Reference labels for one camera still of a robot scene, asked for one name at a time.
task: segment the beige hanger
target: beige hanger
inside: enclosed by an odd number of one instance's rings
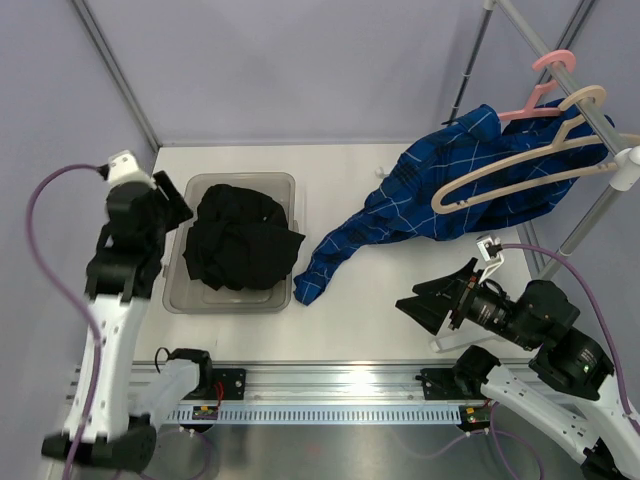
[[[567,111],[571,106],[584,98],[591,98],[598,107],[601,107],[604,103],[604,100],[607,98],[607,91],[600,85],[591,85],[589,87],[584,87],[565,98],[562,103],[558,105],[558,108],[563,112]],[[479,178],[489,175],[490,173],[497,172],[499,170],[517,165],[522,162],[526,162],[527,160],[533,160],[545,155],[550,155],[552,153],[562,152],[571,148],[583,147],[586,145],[597,145],[598,143],[602,143],[602,140],[597,135],[590,135],[588,137],[578,137],[571,140],[566,140],[569,132],[572,129],[576,128],[578,125],[583,124],[584,122],[585,119],[582,115],[578,115],[571,120],[565,120],[564,122],[562,122],[562,125],[560,125],[558,133],[556,133],[556,136],[553,138],[553,141],[549,145],[545,145],[544,147],[529,150],[527,152],[522,152],[517,155],[499,160],[495,163],[492,163],[491,165],[479,168],[478,170],[467,173],[466,175],[463,175],[462,177],[447,183],[446,185],[441,187],[431,199],[431,208],[434,212],[439,214],[453,213],[463,208],[471,207],[482,202],[493,200],[494,198],[504,197],[505,195],[510,195],[512,193],[521,192],[522,190],[539,187],[540,185],[547,185],[549,183],[568,180],[570,178],[585,177],[587,175],[597,175],[599,173],[613,172],[617,170],[618,165],[615,162],[601,163],[599,165],[594,165],[591,167],[576,168],[573,170],[567,170],[566,172],[547,175],[546,177],[534,178],[525,182],[509,185],[508,187],[497,188],[496,190],[492,190],[481,195],[476,195],[474,197],[469,197],[466,200],[460,200],[456,203],[442,205],[442,199],[449,195],[451,192],[470,182],[473,182],[474,180],[478,180]],[[623,133],[620,136],[626,139],[630,146],[640,145],[640,135]]]

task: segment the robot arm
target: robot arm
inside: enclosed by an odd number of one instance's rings
[[[494,239],[478,244],[481,250],[490,246],[485,259],[499,253]],[[545,280],[529,282],[522,296],[511,301],[485,272],[474,271],[475,264],[472,259],[452,275],[414,286],[417,296],[396,306],[433,335],[447,318],[452,329],[468,319],[525,350],[538,349],[529,367],[566,394],[581,415],[521,382],[478,346],[457,361],[455,382],[466,396],[496,400],[547,434],[581,464],[585,478],[640,479],[640,436],[622,408],[611,360],[595,340],[572,326],[579,310]]]
[[[102,362],[74,462],[142,472],[153,455],[157,429],[185,396],[210,390],[213,367],[207,352],[177,349],[157,379],[129,401],[136,340],[161,269],[166,233],[193,213],[164,172],[149,177],[131,152],[110,158],[104,173],[111,186],[109,222],[87,266],[85,291],[100,327]],[[82,421],[93,366],[89,331],[71,410],[62,432],[45,438],[44,456],[66,459]]]
[[[475,345],[458,359],[454,376],[463,391],[498,401],[544,432],[582,466],[585,478],[640,478],[640,439],[624,415],[613,375],[598,389],[598,400],[570,397],[581,414],[553,403]]]

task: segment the white table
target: white table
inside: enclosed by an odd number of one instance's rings
[[[184,193],[201,173],[287,172],[296,180],[295,217],[307,237],[294,274],[303,271],[311,252],[332,229],[360,210],[380,184],[374,171],[393,166],[404,144],[291,145],[162,148],[155,170],[167,172]],[[515,228],[496,232],[503,242],[519,242]],[[163,259],[169,263],[173,236]],[[159,346],[208,350],[227,362],[415,361],[457,358],[462,351],[435,353],[432,336],[394,306],[411,296],[414,284],[451,274],[479,257],[469,234],[451,242],[416,238],[360,249],[336,272],[325,293],[305,307],[292,298],[271,315],[184,315],[162,304],[164,278],[158,278],[136,346],[136,360],[150,360]],[[493,277],[517,298],[530,274],[521,252],[506,253]],[[463,328],[478,328],[465,322]],[[503,359],[530,358],[507,342],[483,344]]]

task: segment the plastic bin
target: plastic bin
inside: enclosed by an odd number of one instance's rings
[[[209,187],[226,183],[233,187],[250,188],[269,195],[284,208],[289,230],[294,228],[295,180],[288,173],[214,173],[193,177],[184,195],[187,205],[197,215],[197,207]],[[173,313],[275,313],[291,300],[292,279],[287,275],[270,290],[214,290],[200,280],[191,280],[182,254],[187,232],[196,217],[178,228],[167,270],[163,303]]]

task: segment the blue checkered shirt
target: blue checkered shirt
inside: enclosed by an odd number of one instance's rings
[[[473,170],[548,145],[562,122],[578,113],[572,107],[560,117],[516,120],[501,133],[496,112],[482,105],[456,119],[453,125],[421,138],[400,156],[380,187],[369,194],[364,208],[329,233],[316,248],[307,270],[295,278],[296,299],[309,305],[318,298],[340,264],[363,245],[400,242],[416,236],[452,240],[467,232],[510,227],[550,212],[575,179],[513,193],[446,215],[432,210],[431,198],[440,187]],[[584,123],[567,138],[592,133]],[[601,144],[547,155],[485,176],[452,192],[442,203],[595,165],[606,156],[607,149]]]

